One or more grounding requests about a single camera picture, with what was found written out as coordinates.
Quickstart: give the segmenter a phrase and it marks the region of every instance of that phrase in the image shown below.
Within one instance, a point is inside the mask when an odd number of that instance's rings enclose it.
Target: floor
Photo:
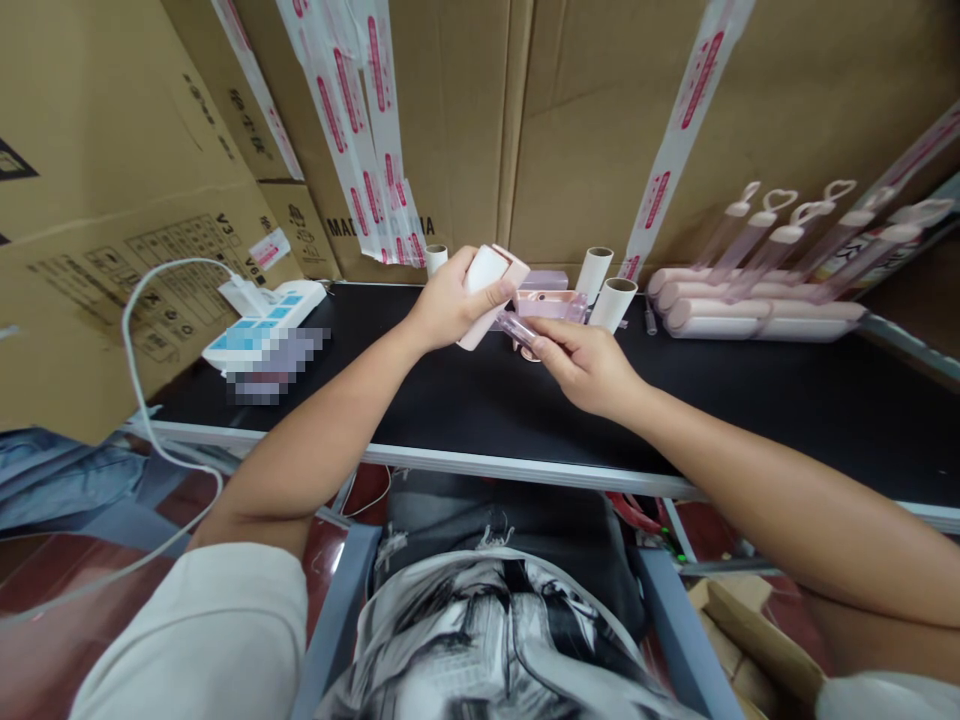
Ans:
[[[387,482],[385,468],[362,465],[345,514],[355,513],[379,497]],[[209,476],[193,473],[160,504],[158,512],[183,525],[212,497]],[[678,510],[700,559],[719,559],[735,547],[735,531],[709,506],[688,503],[678,506]],[[386,502],[377,502],[354,519],[383,524]],[[310,598],[308,637],[319,617],[345,538],[346,531],[330,523],[315,519],[311,526],[303,561]],[[140,557],[142,553],[135,550],[71,535],[2,543],[0,617],[26,611]],[[160,558],[96,592],[29,622],[0,630],[0,717],[66,718],[86,673],[150,597],[171,565],[171,560]],[[765,614],[829,669],[823,643],[806,614],[796,585],[787,578],[776,578],[773,584],[775,591]],[[651,671],[669,686],[656,637],[645,641],[642,651]]]

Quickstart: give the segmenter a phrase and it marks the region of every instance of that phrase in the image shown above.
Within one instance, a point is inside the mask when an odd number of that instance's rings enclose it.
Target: person's right hand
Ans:
[[[606,328],[524,318],[540,333],[533,351],[581,410],[623,423],[649,390]]]

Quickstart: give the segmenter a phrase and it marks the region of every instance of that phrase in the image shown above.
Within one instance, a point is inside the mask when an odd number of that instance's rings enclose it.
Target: gray chair armrest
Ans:
[[[357,618],[367,576],[377,554],[380,528],[353,524],[347,532],[337,571],[313,631],[291,720],[311,720],[324,693],[353,660]]]
[[[697,611],[664,550],[630,548],[677,699],[713,720],[744,720]]]

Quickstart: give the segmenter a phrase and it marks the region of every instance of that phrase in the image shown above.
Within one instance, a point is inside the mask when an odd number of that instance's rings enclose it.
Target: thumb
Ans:
[[[498,305],[503,305],[503,303],[510,299],[515,289],[513,283],[509,280],[497,280],[497,282],[488,285],[480,292],[474,293],[467,298],[467,308],[470,317],[476,320],[488,310],[493,310],[493,308]]]
[[[561,386],[571,382],[578,372],[582,372],[563,348],[548,337],[541,335],[536,338],[533,341],[533,351]]]

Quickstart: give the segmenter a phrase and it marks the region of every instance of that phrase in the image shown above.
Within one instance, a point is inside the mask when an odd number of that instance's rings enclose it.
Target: metal table frame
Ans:
[[[134,419],[128,422],[124,429],[139,434],[137,424]],[[266,436],[265,432],[255,430],[159,420],[153,421],[153,428],[162,441],[172,440],[188,445],[212,445],[244,451],[253,449]],[[673,500],[706,500],[702,492],[682,477],[589,465],[521,460],[378,443],[371,443],[367,447],[361,461],[414,470],[434,470],[590,490],[628,492]],[[940,532],[960,534],[960,509],[958,508],[909,502],[900,502],[899,505]]]

